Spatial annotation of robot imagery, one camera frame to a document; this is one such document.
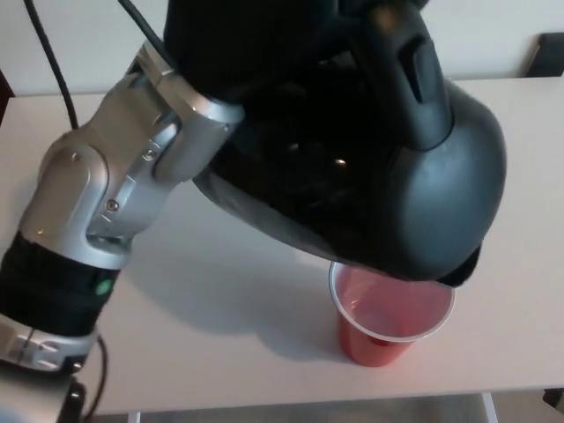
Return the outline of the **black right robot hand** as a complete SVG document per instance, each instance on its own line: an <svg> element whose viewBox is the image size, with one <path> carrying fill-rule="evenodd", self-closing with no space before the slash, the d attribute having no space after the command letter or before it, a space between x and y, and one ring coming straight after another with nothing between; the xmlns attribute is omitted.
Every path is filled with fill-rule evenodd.
<svg viewBox="0 0 564 423"><path fill-rule="evenodd" d="M564 388L547 388L544 389L542 396L544 403L551 406L554 410L564 413Z"/></svg>

